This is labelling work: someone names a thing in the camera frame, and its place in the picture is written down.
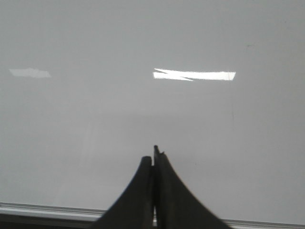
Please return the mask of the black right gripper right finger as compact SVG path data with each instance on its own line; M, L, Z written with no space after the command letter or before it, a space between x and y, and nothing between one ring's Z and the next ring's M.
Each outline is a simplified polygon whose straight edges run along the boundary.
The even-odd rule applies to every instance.
M154 146L155 205L159 229L229 229L189 191L167 155Z

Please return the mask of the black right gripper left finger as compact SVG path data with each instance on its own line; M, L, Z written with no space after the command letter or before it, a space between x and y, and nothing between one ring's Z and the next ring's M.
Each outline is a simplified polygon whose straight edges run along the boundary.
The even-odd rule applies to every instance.
M90 228L153 228L153 167L151 157L141 158L139 167L127 188Z

